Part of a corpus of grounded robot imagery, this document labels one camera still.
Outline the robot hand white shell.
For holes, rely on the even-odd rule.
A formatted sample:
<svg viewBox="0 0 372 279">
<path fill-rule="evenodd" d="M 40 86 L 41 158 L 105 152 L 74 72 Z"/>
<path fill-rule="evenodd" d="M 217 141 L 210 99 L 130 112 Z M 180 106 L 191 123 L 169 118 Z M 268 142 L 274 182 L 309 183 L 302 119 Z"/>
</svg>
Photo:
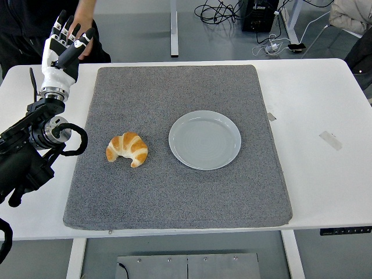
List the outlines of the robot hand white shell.
<svg viewBox="0 0 372 279">
<path fill-rule="evenodd" d="M 42 92 L 57 88 L 67 93 L 78 79 L 78 57 L 92 40 L 95 29 L 89 28 L 77 38 L 79 24 L 69 32 L 73 19 L 73 16 L 67 17 L 65 10 L 61 11 L 52 26 L 49 38 L 45 41 L 41 64 L 44 75 Z"/>
</svg>

